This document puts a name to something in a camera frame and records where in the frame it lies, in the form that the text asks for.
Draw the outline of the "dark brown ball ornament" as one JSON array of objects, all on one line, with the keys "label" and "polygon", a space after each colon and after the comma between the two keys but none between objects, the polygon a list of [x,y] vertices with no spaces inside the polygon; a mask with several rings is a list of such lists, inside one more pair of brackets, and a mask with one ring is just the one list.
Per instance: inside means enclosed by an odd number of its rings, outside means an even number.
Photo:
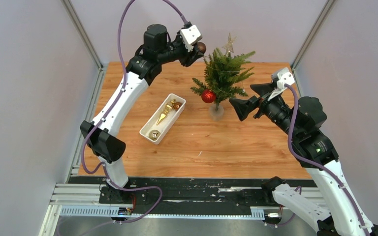
[{"label": "dark brown ball ornament", "polygon": [[206,45],[203,42],[197,42],[197,47],[202,54],[206,52]]}]

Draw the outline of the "small green christmas tree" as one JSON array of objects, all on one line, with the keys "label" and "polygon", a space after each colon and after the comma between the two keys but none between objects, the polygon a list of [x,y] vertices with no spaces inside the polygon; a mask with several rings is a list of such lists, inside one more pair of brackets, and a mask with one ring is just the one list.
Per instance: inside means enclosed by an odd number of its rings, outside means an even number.
[{"label": "small green christmas tree", "polygon": [[240,83],[254,74],[253,67],[246,68],[245,64],[250,63],[250,58],[255,54],[255,51],[251,51],[246,54],[226,55],[216,48],[204,59],[204,81],[192,78],[194,86],[190,90],[194,94],[201,97],[201,93],[209,89],[216,95],[215,102],[210,103],[208,110],[213,121],[223,118],[222,102],[237,96],[248,96]]}]

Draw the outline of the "silver star ornament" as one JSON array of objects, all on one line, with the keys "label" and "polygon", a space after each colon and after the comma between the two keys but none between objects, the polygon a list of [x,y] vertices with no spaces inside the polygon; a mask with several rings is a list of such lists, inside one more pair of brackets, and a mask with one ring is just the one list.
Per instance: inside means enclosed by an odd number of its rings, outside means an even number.
[{"label": "silver star ornament", "polygon": [[234,44],[236,38],[237,37],[236,36],[233,37],[230,32],[228,33],[227,42],[222,46],[226,55],[234,53],[233,44]]}]

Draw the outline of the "red glitter ball ornament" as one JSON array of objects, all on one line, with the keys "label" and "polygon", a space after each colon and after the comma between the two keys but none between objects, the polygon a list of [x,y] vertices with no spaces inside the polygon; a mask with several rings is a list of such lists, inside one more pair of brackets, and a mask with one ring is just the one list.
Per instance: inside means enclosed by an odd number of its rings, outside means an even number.
[{"label": "red glitter ball ornament", "polygon": [[201,93],[201,99],[203,102],[210,104],[210,103],[215,102],[216,95],[209,89],[206,89]]}]

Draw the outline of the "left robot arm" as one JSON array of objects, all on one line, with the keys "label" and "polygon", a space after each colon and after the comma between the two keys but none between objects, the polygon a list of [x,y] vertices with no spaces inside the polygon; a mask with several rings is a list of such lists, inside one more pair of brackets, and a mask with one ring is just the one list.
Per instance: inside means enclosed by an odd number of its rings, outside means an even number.
[{"label": "left robot arm", "polygon": [[84,138],[80,154],[83,169],[88,174],[93,173],[84,160],[84,150],[89,147],[100,160],[98,167],[105,172],[113,199],[120,204],[130,199],[132,191],[122,160],[126,144],[117,138],[120,127],[136,100],[161,73],[162,65],[178,60],[182,66],[189,67],[204,56],[206,46],[201,39],[198,27],[191,23],[186,23],[174,40],[166,26],[148,26],[143,44],[123,68],[123,78],[113,95],[92,121],[83,121],[80,125]]}]

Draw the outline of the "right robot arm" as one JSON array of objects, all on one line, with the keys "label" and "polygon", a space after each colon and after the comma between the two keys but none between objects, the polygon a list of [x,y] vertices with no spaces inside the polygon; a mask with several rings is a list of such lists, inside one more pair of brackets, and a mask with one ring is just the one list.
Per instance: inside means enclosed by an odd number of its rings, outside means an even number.
[{"label": "right robot arm", "polygon": [[378,236],[378,225],[359,206],[333,143],[320,129],[327,116],[319,99],[298,97],[295,89],[286,85],[294,96],[294,106],[289,107],[280,95],[271,98],[273,83],[251,88],[256,96],[230,99],[238,118],[245,120],[249,113],[254,113],[255,118],[266,116],[286,133],[289,151],[310,174],[326,206],[311,202],[279,177],[262,184],[263,202],[287,207],[319,236]]}]

